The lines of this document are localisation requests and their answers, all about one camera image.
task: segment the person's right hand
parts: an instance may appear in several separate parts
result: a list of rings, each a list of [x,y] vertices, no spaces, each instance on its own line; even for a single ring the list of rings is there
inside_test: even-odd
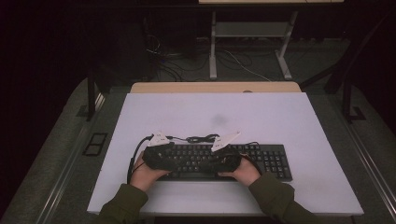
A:
[[[235,171],[218,173],[218,175],[231,176],[247,187],[260,177],[260,173],[256,167],[245,158],[242,158],[241,163]]]

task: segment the person's left hand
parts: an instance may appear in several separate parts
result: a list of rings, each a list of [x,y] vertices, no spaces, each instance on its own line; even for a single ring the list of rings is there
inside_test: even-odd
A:
[[[131,182],[129,184],[147,192],[158,178],[170,172],[149,168],[142,159],[143,153],[144,151],[140,153],[137,161],[134,163],[134,172],[132,173]]]

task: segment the dark background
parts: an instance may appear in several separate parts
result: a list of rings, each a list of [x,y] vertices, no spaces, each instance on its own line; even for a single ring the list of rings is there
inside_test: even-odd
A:
[[[5,124],[0,150],[2,216],[68,97],[89,68],[97,75],[101,91],[108,91],[114,85],[150,80],[152,68],[146,60],[145,39],[137,35],[145,28],[139,19],[141,13],[81,15],[71,1],[8,0],[0,4],[1,118]],[[380,1],[346,1],[341,7],[324,7],[324,10],[306,8],[299,14],[293,38],[320,41],[325,37],[344,37],[360,41],[377,18],[384,15],[386,10],[382,6]],[[276,10],[272,13],[266,19],[280,15]],[[243,13],[240,16],[254,17]],[[150,19],[153,21],[150,31],[164,39],[168,37],[166,44],[186,55],[194,53],[191,46],[196,36],[210,34],[209,11],[163,12]],[[396,13],[391,13],[362,51],[351,74],[396,133],[394,24]]]

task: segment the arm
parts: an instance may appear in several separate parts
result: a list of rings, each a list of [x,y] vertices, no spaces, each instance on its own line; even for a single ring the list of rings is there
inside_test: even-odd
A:
[[[260,176],[257,169],[246,159],[233,173],[220,173],[232,176],[248,187],[264,214],[290,224],[317,224],[318,217],[294,201],[294,188],[281,183],[272,174]]]
[[[129,184],[122,184],[116,196],[103,205],[99,216],[93,223],[118,224],[136,223],[140,208],[147,202],[147,190],[162,175],[169,173],[164,170],[151,170],[142,160],[140,154],[134,164],[134,172]]]

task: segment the sleeve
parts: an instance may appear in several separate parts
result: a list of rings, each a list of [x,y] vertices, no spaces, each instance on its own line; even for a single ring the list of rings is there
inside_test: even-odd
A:
[[[267,173],[249,187],[264,214],[290,224],[317,224],[320,219],[294,201],[294,188]]]
[[[148,199],[148,195],[141,189],[122,184],[116,196],[103,205],[92,224],[136,223],[140,208]]]

